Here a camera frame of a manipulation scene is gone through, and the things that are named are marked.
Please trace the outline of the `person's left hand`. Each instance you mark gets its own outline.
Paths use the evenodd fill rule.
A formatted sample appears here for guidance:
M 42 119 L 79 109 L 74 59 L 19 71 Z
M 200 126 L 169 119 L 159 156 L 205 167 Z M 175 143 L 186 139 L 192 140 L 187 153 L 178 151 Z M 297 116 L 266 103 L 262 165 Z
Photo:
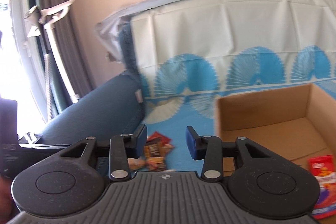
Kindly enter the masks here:
M 10 221 L 17 214 L 17 207 L 11 195 L 12 181 L 1 177 L 0 180 L 0 223 Z

